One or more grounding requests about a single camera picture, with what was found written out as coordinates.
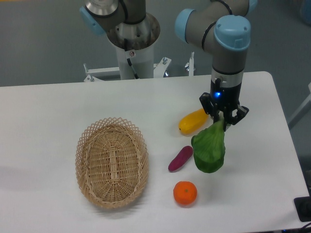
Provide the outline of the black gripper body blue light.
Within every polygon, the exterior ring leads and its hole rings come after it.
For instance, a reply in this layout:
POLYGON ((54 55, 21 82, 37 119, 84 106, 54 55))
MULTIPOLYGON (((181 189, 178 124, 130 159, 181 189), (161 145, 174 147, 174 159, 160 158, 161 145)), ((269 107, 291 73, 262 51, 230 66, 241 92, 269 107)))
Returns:
POLYGON ((222 74, 212 72, 210 84, 211 113, 232 112, 238 108, 243 72, 237 74, 222 74))

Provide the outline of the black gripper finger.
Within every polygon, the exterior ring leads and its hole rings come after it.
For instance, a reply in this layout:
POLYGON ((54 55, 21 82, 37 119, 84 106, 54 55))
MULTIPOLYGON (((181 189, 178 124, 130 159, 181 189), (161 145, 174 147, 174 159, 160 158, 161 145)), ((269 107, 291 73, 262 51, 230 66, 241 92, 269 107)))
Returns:
POLYGON ((204 92, 200 98, 200 103, 207 115, 213 119, 213 122, 216 123, 220 119, 220 100, 221 100, 221 93, 207 93, 204 92))
POLYGON ((239 123, 245 116, 248 114, 249 109, 245 106, 238 105, 236 109, 236 115, 233 116, 233 111, 229 110, 228 108, 224 108, 223 115, 224 115, 224 131, 227 130, 231 125, 236 125, 239 123))

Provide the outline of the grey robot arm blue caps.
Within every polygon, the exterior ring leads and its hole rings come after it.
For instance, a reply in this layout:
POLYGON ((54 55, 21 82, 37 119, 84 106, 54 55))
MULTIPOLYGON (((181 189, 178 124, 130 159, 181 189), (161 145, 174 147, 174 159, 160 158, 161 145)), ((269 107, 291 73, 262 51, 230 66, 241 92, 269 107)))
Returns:
MULTIPOLYGON (((214 121, 227 128, 240 122, 248 108, 239 101, 251 25, 246 16, 255 0, 213 0, 206 9, 184 9, 175 20, 176 36, 212 55, 210 91, 200 103, 214 121)), ((153 46, 160 35, 158 20, 143 0, 87 0, 79 10, 95 34, 106 34, 115 47, 120 76, 153 78, 153 46)))

